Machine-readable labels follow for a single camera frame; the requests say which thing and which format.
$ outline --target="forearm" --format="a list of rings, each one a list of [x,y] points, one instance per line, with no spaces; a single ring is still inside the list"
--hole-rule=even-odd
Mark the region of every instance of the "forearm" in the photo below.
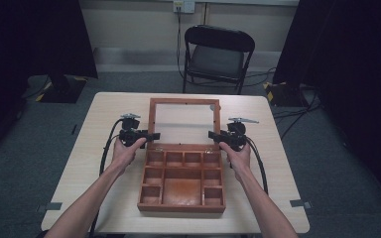
[[[88,231],[117,173],[106,170],[58,219],[46,237],[81,237]]]
[[[240,175],[240,178],[263,236],[297,237],[287,217],[265,193],[249,168]]]

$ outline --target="gray carpet floor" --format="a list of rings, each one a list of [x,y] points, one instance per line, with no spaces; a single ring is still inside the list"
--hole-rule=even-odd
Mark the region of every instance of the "gray carpet floor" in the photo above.
[[[264,78],[249,77],[246,84]],[[45,76],[30,78],[26,95],[45,80]],[[92,98],[99,91],[181,93],[182,81],[177,72],[102,72],[99,79],[86,84],[76,104],[38,103],[30,98],[22,117],[0,142],[0,237],[35,237],[41,231],[45,214],[37,207],[50,202]],[[235,91],[232,87],[189,85],[188,93]],[[244,87],[242,94],[265,92],[257,84]],[[307,91],[306,98],[312,100],[313,92]],[[286,115],[301,108],[271,109]],[[279,132],[284,133],[296,118],[277,119]],[[301,197],[313,205],[307,209],[311,230],[301,237],[381,237],[381,187],[346,150],[342,138],[337,125],[320,108],[302,117],[283,139]]]

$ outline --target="wooden box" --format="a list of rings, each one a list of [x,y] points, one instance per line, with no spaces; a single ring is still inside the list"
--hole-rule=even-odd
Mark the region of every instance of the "wooden box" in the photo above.
[[[208,130],[219,133],[219,108],[217,99],[151,99],[148,131],[161,140],[147,145],[141,211],[224,211],[221,153],[207,138]]]

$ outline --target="table top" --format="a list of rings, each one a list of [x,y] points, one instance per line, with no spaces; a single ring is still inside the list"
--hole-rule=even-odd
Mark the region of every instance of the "table top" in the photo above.
[[[306,233],[310,225],[302,206],[292,207],[290,200],[300,199],[289,162],[281,143],[268,101],[261,96],[100,92],[93,99],[75,145],[66,163],[52,202],[61,202],[61,210],[48,210],[42,229],[50,229],[63,212],[98,178],[103,147],[120,115],[140,115],[138,129],[148,128],[150,98],[218,99],[221,129],[228,118],[242,117],[259,121],[246,123],[246,135],[258,147],[265,167],[269,195],[290,220],[296,232]],[[111,161],[112,148],[106,166]],[[248,234],[260,233],[256,218],[240,183],[229,168],[223,153],[223,178],[226,208],[217,213],[149,212],[137,207],[146,150],[138,150],[131,166],[112,186],[100,208],[97,232],[151,234]],[[254,154],[251,169],[262,185]]]

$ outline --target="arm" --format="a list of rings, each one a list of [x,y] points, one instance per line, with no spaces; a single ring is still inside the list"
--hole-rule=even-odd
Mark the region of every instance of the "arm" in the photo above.
[[[297,237],[287,217],[262,189],[250,170],[250,147],[246,144],[240,152],[233,151],[227,144],[219,146],[227,153],[235,176],[246,193],[264,237]]]
[[[135,151],[144,143],[145,138],[142,138],[131,147],[126,148],[119,138],[116,138],[111,164],[88,190],[62,214],[45,237],[85,237],[107,192],[123,175],[126,167],[134,160]]]

